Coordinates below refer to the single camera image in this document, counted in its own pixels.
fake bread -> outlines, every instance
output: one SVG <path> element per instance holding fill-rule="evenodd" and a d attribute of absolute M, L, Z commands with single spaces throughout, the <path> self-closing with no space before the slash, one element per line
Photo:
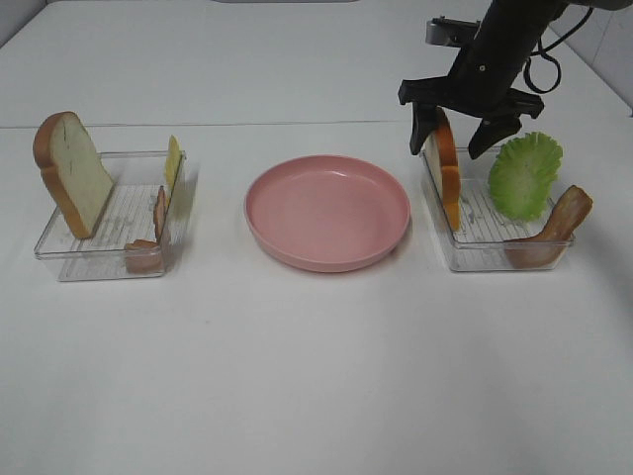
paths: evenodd
<path fill-rule="evenodd" d="M 459 230 L 459 164 L 453 133 L 444 111 L 438 107 L 437 129 L 431 132 L 424 145 L 431 176 L 442 198 L 442 205 L 453 231 Z"/>
<path fill-rule="evenodd" d="M 114 182 L 77 115 L 48 117 L 36 132 L 33 155 L 72 234 L 92 237 Z"/>

white tabletop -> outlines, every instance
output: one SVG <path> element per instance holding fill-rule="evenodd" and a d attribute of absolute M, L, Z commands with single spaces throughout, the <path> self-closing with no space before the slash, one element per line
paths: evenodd
<path fill-rule="evenodd" d="M 13 164 L 0 191 L 3 473 L 628 473 L 630 171 L 562 175 L 596 204 L 556 270 L 458 275 L 407 130 L 92 129 L 102 150 L 176 134 L 198 190 L 175 269 L 74 284 L 33 257 L 52 209 L 33 131 L 1 132 Z M 614 138 L 613 152 L 630 142 Z M 570 145 L 569 161 L 594 163 L 588 147 Z M 392 256 L 321 275 L 256 245 L 247 186 L 313 152 L 370 160 L 403 183 L 412 226 Z"/>

white wall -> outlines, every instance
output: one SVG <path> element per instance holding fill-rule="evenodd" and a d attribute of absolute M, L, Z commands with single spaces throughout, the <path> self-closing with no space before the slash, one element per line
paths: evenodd
<path fill-rule="evenodd" d="M 0 0 L 0 47 L 46 4 L 45 0 Z"/>
<path fill-rule="evenodd" d="M 552 28 L 562 35 L 586 11 L 587 7 L 571 5 Z M 594 10 L 588 22 L 567 43 L 633 108 L 633 7 L 616 12 Z"/>

green lettuce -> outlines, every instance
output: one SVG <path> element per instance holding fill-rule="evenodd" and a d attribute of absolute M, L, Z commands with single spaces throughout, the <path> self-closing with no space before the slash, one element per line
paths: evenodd
<path fill-rule="evenodd" d="M 541 132 L 506 142 L 488 178 L 497 210 L 512 220 L 539 218 L 558 179 L 562 157 L 561 146 Z"/>

bread crust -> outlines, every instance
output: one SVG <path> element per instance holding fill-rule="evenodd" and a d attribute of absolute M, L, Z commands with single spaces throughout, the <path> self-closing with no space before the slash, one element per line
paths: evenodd
<path fill-rule="evenodd" d="M 36 160 L 36 164 L 40 169 L 46 169 L 51 166 L 55 166 L 52 161 L 52 157 L 50 156 L 50 136 L 52 136 L 52 131 L 59 119 L 63 117 L 64 114 L 73 114 L 72 112 L 58 112 L 46 118 L 45 121 L 42 122 L 40 128 L 36 132 L 36 137 L 33 140 L 33 157 Z"/>
<path fill-rule="evenodd" d="M 430 143 L 436 148 L 439 160 L 439 176 L 434 177 L 436 181 L 441 180 L 441 200 L 450 227 L 453 231 L 460 228 L 459 194 L 461 192 L 461 181 L 459 164 L 457 160 L 457 148 L 453 139 L 448 118 L 441 107 L 435 109 L 437 118 L 437 128 L 431 132 Z"/>

